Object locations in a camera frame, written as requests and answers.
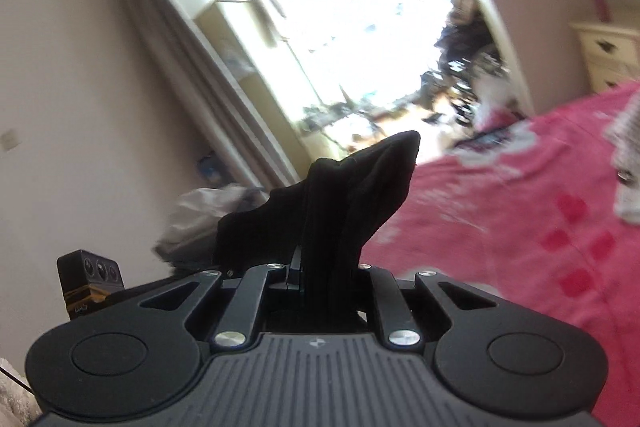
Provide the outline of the black garment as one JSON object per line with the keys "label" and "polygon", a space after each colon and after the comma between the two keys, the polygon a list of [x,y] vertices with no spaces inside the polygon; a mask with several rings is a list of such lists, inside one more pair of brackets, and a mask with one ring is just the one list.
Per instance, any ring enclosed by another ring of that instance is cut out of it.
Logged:
{"label": "black garment", "polygon": [[300,317],[317,331],[357,320],[361,249],[405,202],[420,134],[394,134],[342,159],[320,158],[307,178],[264,205],[219,221],[213,266],[241,275],[255,265],[302,262]]}

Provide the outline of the white patterned clothes pile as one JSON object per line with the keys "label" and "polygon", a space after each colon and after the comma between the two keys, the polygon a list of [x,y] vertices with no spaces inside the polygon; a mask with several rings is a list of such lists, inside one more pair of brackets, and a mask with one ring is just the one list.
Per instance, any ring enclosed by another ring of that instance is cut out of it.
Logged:
{"label": "white patterned clothes pile", "polygon": [[639,93],[610,124],[604,136],[614,146],[612,167],[616,174],[614,213],[628,225],[638,225],[639,197]]}

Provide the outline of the white plastic bag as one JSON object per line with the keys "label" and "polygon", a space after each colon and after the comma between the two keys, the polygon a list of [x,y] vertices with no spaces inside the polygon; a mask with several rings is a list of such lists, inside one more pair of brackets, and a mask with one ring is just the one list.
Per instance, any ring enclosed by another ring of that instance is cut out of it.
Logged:
{"label": "white plastic bag", "polygon": [[266,198],[262,188],[237,183],[182,194],[153,251],[176,270],[205,269],[213,264],[219,222],[231,213],[262,205]]}

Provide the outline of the red floral bed blanket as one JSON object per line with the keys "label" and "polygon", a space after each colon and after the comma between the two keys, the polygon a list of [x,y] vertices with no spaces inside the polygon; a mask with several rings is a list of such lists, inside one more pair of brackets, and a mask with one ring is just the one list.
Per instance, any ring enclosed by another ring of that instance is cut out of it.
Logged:
{"label": "red floral bed blanket", "polygon": [[444,273],[585,329],[608,356],[597,418],[639,421],[639,230],[614,210],[609,124],[636,94],[582,98],[416,168],[362,259]]}

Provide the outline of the cream bedside cabinet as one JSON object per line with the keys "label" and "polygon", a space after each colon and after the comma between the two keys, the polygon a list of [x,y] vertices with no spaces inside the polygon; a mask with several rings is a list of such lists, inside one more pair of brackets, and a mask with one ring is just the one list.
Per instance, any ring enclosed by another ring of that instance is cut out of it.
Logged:
{"label": "cream bedside cabinet", "polygon": [[582,46],[593,93],[639,80],[639,12],[620,12],[612,22],[578,20],[570,27]]}

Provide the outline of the magenta box on cabinet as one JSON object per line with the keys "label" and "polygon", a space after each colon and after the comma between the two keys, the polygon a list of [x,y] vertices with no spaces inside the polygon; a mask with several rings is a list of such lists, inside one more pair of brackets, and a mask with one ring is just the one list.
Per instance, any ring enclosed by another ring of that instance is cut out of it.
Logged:
{"label": "magenta box on cabinet", "polygon": [[594,14],[596,14],[597,20],[601,23],[611,23],[612,15],[610,7],[608,6],[608,0],[591,0],[593,4]]}

